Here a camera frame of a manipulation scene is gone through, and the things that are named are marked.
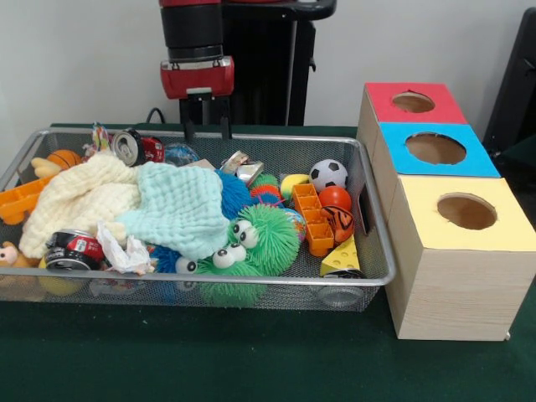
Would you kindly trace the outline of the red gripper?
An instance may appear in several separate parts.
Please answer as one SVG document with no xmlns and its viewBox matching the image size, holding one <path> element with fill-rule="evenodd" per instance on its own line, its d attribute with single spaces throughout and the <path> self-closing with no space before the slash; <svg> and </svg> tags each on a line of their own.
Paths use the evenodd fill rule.
<svg viewBox="0 0 536 402">
<path fill-rule="evenodd" d="M 160 65 L 162 87 L 168 99 L 181 100 L 181 123 L 185 141 L 190 143 L 195 136 L 195 127 L 190 116 L 190 100 L 194 94 L 210 93 L 219 97 L 220 129 L 222 138 L 232 138 L 230 102 L 235 87 L 235 63 L 231 56 L 198 62 L 172 62 L 164 60 Z"/>
</svg>

